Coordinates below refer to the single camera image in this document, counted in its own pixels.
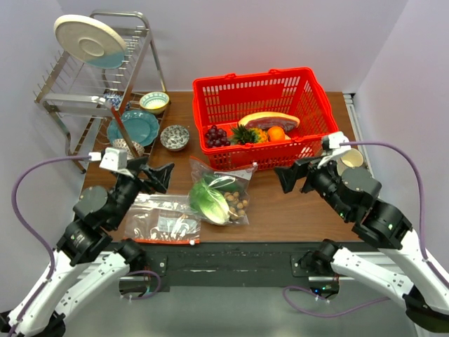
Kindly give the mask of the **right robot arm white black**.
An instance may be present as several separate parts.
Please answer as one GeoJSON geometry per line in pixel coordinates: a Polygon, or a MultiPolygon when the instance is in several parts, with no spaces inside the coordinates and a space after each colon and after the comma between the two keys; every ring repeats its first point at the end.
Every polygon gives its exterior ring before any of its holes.
{"type": "Polygon", "coordinates": [[[378,197],[382,185],[366,169],[338,173],[335,161],[319,162],[311,157],[290,167],[276,167],[283,191],[291,192],[297,180],[304,179],[303,193],[317,192],[345,223],[353,225],[359,239],[394,261],[400,271],[371,263],[330,239],[306,253],[298,264],[322,276],[351,277],[394,301],[421,328],[447,333],[448,286],[433,272],[441,266],[430,267],[430,253],[420,251],[420,238],[411,222],[378,197]]]}

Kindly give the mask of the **red plastic shopping basket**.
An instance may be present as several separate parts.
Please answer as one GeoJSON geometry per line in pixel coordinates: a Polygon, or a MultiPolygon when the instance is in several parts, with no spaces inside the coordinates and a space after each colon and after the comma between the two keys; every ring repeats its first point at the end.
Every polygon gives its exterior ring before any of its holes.
{"type": "Polygon", "coordinates": [[[290,166],[297,159],[318,155],[322,137],[338,130],[327,95],[308,67],[200,78],[193,83],[193,93],[201,151],[219,171],[253,162],[260,170],[290,166]],[[242,118],[256,112],[287,114],[300,124],[284,142],[207,146],[205,134],[212,126],[230,134],[242,118]]]}

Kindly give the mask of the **toy cucumber green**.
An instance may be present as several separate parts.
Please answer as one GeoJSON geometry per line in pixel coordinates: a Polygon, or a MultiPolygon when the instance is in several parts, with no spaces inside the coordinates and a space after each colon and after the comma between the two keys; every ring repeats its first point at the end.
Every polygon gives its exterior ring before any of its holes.
{"type": "Polygon", "coordinates": [[[242,183],[234,176],[206,173],[203,175],[206,184],[221,192],[241,192],[242,183]]]}

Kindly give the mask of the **zip bag red zipper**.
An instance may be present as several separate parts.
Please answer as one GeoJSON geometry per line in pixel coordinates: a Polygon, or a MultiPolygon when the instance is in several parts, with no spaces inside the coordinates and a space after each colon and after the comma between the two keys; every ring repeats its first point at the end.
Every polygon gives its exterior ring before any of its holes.
{"type": "Polygon", "coordinates": [[[248,186],[257,171],[253,162],[236,170],[217,171],[199,159],[189,159],[193,186],[189,203],[204,221],[216,226],[247,225],[248,186]]]}

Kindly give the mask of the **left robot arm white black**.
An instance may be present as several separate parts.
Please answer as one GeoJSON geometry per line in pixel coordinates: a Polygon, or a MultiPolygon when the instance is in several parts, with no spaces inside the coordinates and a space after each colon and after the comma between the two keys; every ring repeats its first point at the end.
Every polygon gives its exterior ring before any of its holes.
{"type": "Polygon", "coordinates": [[[167,191],[175,165],[152,168],[146,157],[128,160],[126,155],[99,152],[72,159],[100,162],[101,168],[116,176],[116,184],[110,190],[101,186],[85,189],[74,205],[74,220],[56,246],[50,247],[24,219],[17,201],[23,179],[46,162],[27,169],[16,180],[11,192],[13,210],[22,225],[42,243],[50,260],[22,302],[1,313],[1,332],[8,336],[62,336],[67,320],[113,280],[145,270],[145,251],[134,240],[124,239],[99,269],[81,281],[77,279],[112,242],[109,231],[118,229],[140,192],[167,191]]]}

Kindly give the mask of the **toy longan bunch brown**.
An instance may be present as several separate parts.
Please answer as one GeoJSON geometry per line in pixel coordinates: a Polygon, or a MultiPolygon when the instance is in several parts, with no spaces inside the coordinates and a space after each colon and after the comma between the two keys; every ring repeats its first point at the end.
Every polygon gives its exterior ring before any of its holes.
{"type": "Polygon", "coordinates": [[[230,221],[244,222],[247,218],[247,208],[249,206],[249,196],[243,192],[225,192],[224,198],[229,207],[230,221]]]}

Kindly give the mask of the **toy napa cabbage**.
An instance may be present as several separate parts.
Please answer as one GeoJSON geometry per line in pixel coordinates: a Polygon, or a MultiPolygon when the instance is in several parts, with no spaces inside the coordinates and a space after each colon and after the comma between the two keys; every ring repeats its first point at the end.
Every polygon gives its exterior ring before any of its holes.
{"type": "Polygon", "coordinates": [[[194,182],[189,191],[189,202],[191,208],[209,223],[227,225],[230,222],[224,192],[209,187],[203,178],[194,182]]]}

